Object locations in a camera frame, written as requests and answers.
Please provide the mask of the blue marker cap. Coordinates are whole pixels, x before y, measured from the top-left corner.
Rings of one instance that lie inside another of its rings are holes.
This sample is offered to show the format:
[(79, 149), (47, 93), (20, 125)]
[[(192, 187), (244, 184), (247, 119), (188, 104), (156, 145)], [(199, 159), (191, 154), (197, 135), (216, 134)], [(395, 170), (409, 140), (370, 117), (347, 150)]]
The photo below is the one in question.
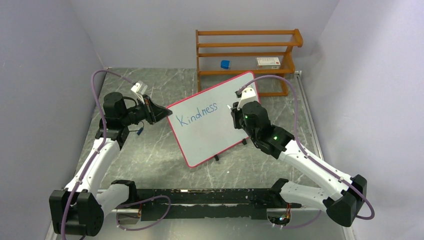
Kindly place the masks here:
[(137, 132), (136, 132), (136, 134), (139, 136), (142, 132), (143, 132), (143, 130), (144, 130), (144, 128), (143, 127), (141, 127)]

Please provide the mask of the pink framed whiteboard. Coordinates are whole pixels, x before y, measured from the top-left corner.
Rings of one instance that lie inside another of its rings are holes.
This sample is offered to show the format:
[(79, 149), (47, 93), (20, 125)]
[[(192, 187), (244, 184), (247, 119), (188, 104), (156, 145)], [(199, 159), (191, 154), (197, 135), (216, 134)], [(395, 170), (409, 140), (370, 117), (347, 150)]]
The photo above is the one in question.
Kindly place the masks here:
[(248, 138), (242, 129), (234, 128), (227, 105), (239, 101), (236, 91), (254, 78), (247, 71), (168, 106), (172, 111), (168, 122), (190, 168)]

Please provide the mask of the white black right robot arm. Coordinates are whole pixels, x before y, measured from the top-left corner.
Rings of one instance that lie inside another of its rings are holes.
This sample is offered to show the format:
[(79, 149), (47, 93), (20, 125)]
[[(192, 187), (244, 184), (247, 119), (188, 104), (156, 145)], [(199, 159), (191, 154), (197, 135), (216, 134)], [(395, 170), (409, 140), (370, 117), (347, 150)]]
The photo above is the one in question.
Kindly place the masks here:
[(361, 218), (359, 211), (365, 203), (368, 184), (363, 176), (343, 173), (313, 154), (293, 134), (271, 124), (267, 110), (258, 101), (244, 105), (234, 102), (229, 109), (235, 129), (244, 130), (257, 149), (292, 165), (318, 185), (278, 180), (269, 197), (275, 207), (285, 203), (313, 207), (343, 227), (350, 227)]

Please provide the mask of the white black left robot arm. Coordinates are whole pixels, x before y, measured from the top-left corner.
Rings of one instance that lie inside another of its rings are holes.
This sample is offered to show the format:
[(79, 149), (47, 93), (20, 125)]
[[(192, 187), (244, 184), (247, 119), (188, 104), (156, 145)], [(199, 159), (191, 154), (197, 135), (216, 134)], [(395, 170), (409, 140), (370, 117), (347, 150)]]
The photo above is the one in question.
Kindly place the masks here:
[(140, 198), (132, 180), (115, 180), (99, 193), (103, 177), (112, 161), (119, 155), (128, 135), (129, 126), (146, 121), (153, 125), (172, 111), (155, 104), (143, 94), (134, 99), (134, 106), (126, 105), (127, 96), (120, 92), (108, 93), (99, 109), (99, 129), (90, 155), (79, 171), (62, 190), (54, 190), (49, 197), (53, 230), (66, 239), (67, 235), (96, 236), (104, 218), (117, 207), (132, 208)]

